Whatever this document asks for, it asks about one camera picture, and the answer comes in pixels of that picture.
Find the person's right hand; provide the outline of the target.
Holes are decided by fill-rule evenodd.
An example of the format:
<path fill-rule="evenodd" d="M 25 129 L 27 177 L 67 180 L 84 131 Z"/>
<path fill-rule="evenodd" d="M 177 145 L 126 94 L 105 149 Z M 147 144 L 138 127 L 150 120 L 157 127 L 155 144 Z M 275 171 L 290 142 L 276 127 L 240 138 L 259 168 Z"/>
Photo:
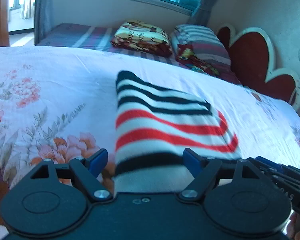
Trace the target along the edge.
<path fill-rule="evenodd" d="M 289 239 L 300 240 L 300 215 L 296 212 L 293 212 L 290 216 L 286 235 Z"/>

